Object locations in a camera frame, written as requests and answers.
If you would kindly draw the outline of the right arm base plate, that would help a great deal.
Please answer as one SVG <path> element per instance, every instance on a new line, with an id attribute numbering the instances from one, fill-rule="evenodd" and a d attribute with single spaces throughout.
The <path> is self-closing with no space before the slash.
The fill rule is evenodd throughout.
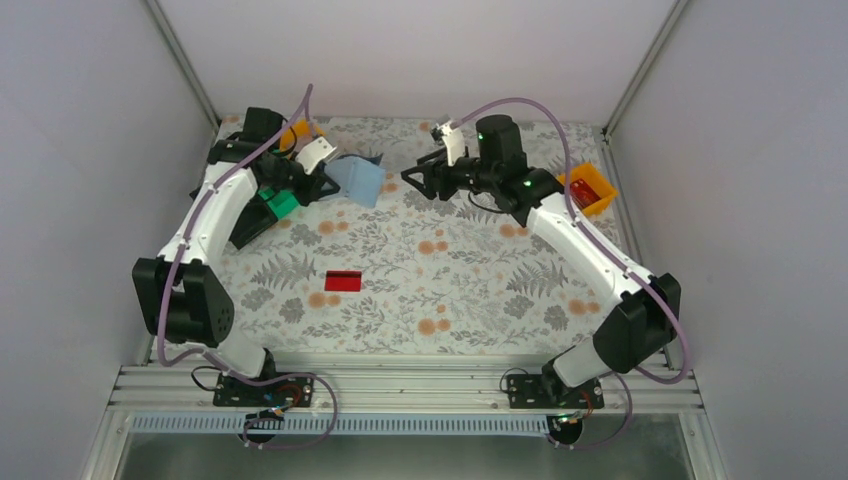
<path id="1" fill-rule="evenodd" d="M 578 387 L 567 387 L 552 376 L 530 373 L 509 373 L 502 389 L 513 409 L 602 409 L 603 390 L 598 379 Z"/>

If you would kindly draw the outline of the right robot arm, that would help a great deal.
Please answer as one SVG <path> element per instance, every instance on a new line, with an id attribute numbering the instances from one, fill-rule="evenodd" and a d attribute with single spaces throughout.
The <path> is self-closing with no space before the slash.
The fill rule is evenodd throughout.
<path id="1" fill-rule="evenodd" d="M 568 189 L 549 171 L 531 167 L 518 125 L 508 115 L 475 124 L 477 156 L 448 123 L 433 131 L 442 148 L 401 174 L 430 200 L 458 191 L 486 193 L 498 209 L 538 236 L 578 270 L 601 298 L 607 316 L 591 339 L 542 368 L 545 387 L 559 395 L 609 372 L 627 373 L 672 342 L 680 285 L 630 259 L 576 209 Z"/>

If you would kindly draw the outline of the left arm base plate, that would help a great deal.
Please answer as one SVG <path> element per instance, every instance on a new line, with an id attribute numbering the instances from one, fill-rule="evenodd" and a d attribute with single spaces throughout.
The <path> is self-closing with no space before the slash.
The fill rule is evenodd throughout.
<path id="1" fill-rule="evenodd" d="M 290 408 L 309 407 L 315 381 L 296 377 L 268 386 L 251 386 L 220 375 L 212 403 L 216 407 Z"/>

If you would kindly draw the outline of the blue leather card holder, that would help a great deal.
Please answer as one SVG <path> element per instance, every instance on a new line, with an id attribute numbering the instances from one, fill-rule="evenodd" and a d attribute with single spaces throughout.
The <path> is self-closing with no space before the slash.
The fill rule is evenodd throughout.
<path id="1" fill-rule="evenodd" d="M 331 161 L 324 171 L 340 190 L 330 198 L 346 198 L 359 206 L 374 208 L 386 175 L 382 159 L 382 154 L 372 157 L 345 154 Z"/>

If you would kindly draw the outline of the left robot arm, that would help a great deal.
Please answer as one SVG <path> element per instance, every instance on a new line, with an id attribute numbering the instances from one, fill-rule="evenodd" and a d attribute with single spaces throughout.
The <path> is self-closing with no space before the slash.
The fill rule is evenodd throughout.
<path id="1" fill-rule="evenodd" d="M 136 261 L 132 280 L 161 365 L 201 356 L 252 387 L 282 381 L 272 353 L 235 329 L 236 309 L 216 270 L 243 213 L 265 206 L 262 188 L 289 191 L 301 206 L 339 191 L 325 172 L 338 149 L 306 111 L 285 118 L 249 108 L 242 128 L 211 147 L 176 233 L 155 257 Z"/>

